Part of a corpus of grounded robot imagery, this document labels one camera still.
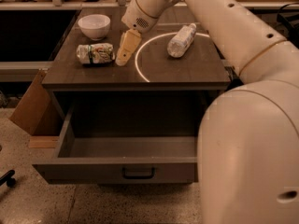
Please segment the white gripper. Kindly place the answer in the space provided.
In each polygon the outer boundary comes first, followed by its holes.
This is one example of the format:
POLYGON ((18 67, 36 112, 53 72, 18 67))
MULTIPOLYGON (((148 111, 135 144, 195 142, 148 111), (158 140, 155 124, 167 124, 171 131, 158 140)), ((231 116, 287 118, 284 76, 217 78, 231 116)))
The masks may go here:
POLYGON ((129 28, 121 35, 116 65, 125 66, 139 46, 141 34, 149 32, 163 12, 180 0, 131 0, 121 21, 129 28))

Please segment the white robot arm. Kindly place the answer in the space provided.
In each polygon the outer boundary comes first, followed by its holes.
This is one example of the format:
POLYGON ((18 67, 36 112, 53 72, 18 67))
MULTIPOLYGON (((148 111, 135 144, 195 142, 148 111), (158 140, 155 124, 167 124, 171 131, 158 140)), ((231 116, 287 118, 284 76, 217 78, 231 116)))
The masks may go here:
MULTIPOLYGON (((131 0, 142 35, 179 0, 131 0)), ((299 49, 235 0, 182 0, 242 86, 207 109, 198 135, 203 224, 299 224, 299 49)))

